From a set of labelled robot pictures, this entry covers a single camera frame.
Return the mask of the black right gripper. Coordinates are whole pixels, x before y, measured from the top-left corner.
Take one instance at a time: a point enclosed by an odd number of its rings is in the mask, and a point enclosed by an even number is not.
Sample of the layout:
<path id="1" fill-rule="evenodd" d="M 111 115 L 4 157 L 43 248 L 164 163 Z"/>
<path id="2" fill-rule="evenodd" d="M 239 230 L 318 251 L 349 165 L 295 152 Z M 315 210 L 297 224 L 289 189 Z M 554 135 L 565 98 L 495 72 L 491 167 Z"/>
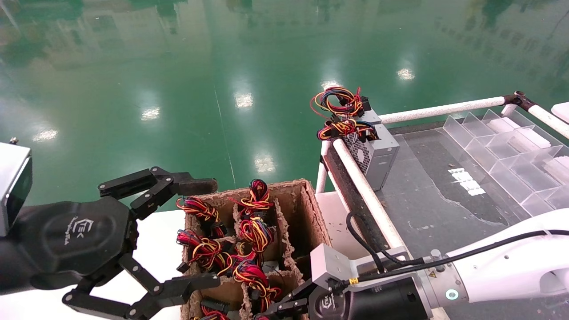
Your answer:
<path id="1" fill-rule="evenodd" d="M 309 279 L 293 289 L 284 302 L 271 304 L 255 320 L 284 320 L 309 313 L 311 320 L 429 320 L 433 316 L 419 276 L 408 273 L 383 278 L 360 291 L 329 289 Z"/>

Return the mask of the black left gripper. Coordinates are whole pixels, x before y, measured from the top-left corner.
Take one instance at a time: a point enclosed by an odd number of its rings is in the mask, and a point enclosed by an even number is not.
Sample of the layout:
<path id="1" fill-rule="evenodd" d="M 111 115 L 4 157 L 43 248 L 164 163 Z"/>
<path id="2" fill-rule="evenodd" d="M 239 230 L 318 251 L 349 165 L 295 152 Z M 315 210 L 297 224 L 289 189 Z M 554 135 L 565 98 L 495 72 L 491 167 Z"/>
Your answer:
<path id="1" fill-rule="evenodd" d="M 159 282 L 130 255 L 138 237 L 136 220 L 145 220 L 175 195 L 217 190 L 214 178 L 197 179 L 189 172 L 152 167 L 103 182 L 98 186 L 102 198 L 94 202 L 24 207 L 1 238 L 1 294 L 77 284 L 63 296 L 63 304 L 110 320 L 150 320 L 163 308 L 186 304 L 193 292 L 215 288 L 221 280 L 202 273 Z M 138 193 L 131 209 L 118 201 Z M 140 300 L 126 304 L 91 295 L 96 286 L 121 271 L 146 290 Z"/>

